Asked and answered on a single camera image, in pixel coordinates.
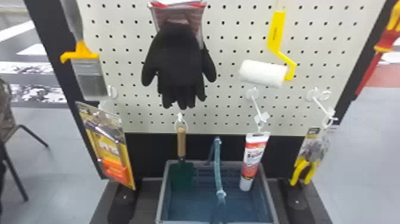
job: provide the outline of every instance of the chair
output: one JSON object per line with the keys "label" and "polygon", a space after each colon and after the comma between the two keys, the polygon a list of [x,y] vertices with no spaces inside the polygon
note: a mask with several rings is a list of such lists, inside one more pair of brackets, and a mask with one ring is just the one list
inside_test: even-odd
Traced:
{"label": "chair", "polygon": [[21,195],[24,199],[24,201],[28,201],[28,195],[24,189],[24,186],[22,185],[22,182],[17,174],[17,171],[14,168],[14,165],[8,156],[8,153],[5,148],[5,143],[10,140],[10,138],[13,136],[13,134],[16,133],[16,131],[19,128],[22,128],[25,130],[29,135],[34,137],[36,140],[38,140],[41,144],[43,144],[46,148],[49,147],[49,145],[40,139],[35,133],[33,133],[30,129],[28,129],[25,125],[17,125],[15,123],[14,116],[11,112],[11,107],[10,107],[10,102],[11,102],[11,88],[10,85],[4,80],[0,78],[0,154],[2,155],[2,160],[4,160],[10,168],[10,172],[12,174],[12,177],[14,178],[15,182],[17,183],[18,189],[21,192]]}

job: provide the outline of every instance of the white tube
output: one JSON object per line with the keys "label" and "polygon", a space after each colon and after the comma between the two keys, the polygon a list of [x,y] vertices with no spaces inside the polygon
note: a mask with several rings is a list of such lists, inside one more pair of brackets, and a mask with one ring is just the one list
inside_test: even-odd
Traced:
{"label": "white tube", "polygon": [[239,182],[239,188],[242,191],[250,190],[270,135],[270,132],[248,133],[246,135],[245,154]]}

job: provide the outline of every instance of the pegboard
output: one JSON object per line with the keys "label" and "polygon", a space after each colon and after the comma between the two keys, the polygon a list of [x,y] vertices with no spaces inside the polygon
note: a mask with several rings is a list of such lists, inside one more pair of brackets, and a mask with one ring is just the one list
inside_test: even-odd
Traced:
{"label": "pegboard", "polygon": [[[156,35],[148,0],[78,0],[85,40],[100,53],[107,84],[118,98],[105,108],[119,114],[126,132],[173,133],[178,106],[166,110],[157,81],[141,84],[143,61]],[[280,89],[259,86],[261,111],[271,118],[264,130],[273,135],[304,136],[320,126],[324,113],[305,100],[313,87],[330,90],[322,104],[335,107],[384,0],[285,1],[286,22],[281,51],[298,63],[295,78]],[[266,46],[276,1],[209,0],[203,36],[217,69],[217,81],[206,81],[205,102],[182,111],[189,133],[244,134],[256,131],[256,111],[245,97],[254,85],[238,79],[245,59],[284,64]]]}

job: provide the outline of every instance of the plastic bin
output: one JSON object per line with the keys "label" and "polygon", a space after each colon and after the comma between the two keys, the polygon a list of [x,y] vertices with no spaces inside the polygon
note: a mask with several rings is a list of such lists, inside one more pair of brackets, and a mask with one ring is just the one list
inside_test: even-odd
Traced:
{"label": "plastic bin", "polygon": [[[204,161],[189,162],[194,163],[195,174],[192,187],[187,191],[172,190],[168,171],[171,164],[177,163],[177,161],[166,162],[155,223],[200,224],[210,222],[211,212],[217,204],[214,163],[206,165]],[[221,179],[227,194],[227,221],[237,224],[278,224],[263,167],[258,166],[251,190],[243,192],[239,189],[242,164],[241,161],[221,162]],[[221,222],[222,220],[222,212],[218,212],[216,221]]]}

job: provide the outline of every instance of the black glove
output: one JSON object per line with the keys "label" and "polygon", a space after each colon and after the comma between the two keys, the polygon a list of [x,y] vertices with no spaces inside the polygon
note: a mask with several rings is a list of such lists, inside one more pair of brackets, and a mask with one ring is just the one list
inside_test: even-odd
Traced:
{"label": "black glove", "polygon": [[166,23],[154,37],[142,69],[142,84],[148,86],[158,76],[157,91],[162,105],[170,108],[195,106],[195,97],[206,99],[202,73],[210,82],[216,79],[214,63],[206,47],[199,44],[187,24]]}

